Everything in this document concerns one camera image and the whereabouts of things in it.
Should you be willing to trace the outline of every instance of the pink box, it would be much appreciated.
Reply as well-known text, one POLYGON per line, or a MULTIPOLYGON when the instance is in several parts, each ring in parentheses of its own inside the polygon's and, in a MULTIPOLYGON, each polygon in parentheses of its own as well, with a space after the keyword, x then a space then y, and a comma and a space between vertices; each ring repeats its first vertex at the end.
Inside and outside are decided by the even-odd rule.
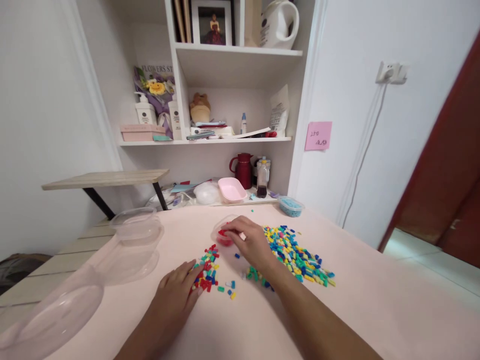
POLYGON ((131 124, 120 126, 123 141, 153 141, 155 136, 165 136, 165 128, 151 124, 131 124))

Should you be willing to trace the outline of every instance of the small blue container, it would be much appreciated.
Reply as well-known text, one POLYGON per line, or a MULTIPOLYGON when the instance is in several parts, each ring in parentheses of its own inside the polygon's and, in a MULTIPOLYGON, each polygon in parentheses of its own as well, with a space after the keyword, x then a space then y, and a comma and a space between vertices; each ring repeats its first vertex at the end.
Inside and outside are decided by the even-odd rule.
POLYGON ((305 209, 301 202, 288 196, 279 196, 278 203, 280 209, 291 218, 298 218, 302 214, 302 210, 305 209))

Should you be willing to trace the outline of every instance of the red door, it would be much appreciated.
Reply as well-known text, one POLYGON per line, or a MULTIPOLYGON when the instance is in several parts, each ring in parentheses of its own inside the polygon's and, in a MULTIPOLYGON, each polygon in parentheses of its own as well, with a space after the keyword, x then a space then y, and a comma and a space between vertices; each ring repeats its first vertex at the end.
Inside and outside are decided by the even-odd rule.
POLYGON ((438 245, 444 253, 480 268, 480 181, 438 245))
POLYGON ((394 226, 436 244, 480 179, 480 36, 438 116, 394 226))

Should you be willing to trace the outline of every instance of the white bottle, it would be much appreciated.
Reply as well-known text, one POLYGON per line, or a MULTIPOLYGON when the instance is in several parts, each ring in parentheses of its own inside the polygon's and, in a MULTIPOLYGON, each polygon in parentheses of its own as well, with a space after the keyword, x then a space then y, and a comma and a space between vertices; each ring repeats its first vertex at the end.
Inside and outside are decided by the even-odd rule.
POLYGON ((157 117, 155 116, 155 108, 149 103, 149 100, 142 92, 135 92, 140 95, 140 102, 135 104, 136 114, 138 115, 139 124, 157 125, 157 117))
POLYGON ((168 103, 170 109, 170 128, 173 133, 173 140, 182 140, 182 129, 180 128, 179 103, 177 102, 177 94, 173 94, 171 101, 168 103))
POLYGON ((240 134, 246 134, 247 133, 247 117, 245 116, 245 113, 241 116, 241 123, 240 123, 240 134))
POLYGON ((260 47, 291 50, 299 32, 299 11, 288 0, 272 1, 261 16, 260 47), (293 24, 289 36, 289 26, 293 24))

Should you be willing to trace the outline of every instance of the pink sticky note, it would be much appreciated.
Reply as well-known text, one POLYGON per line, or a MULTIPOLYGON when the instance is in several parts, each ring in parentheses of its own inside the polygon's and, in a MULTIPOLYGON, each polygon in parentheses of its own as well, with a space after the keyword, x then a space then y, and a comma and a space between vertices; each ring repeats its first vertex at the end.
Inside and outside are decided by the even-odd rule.
POLYGON ((330 148, 331 121, 310 122, 306 134, 305 150, 325 150, 330 148))

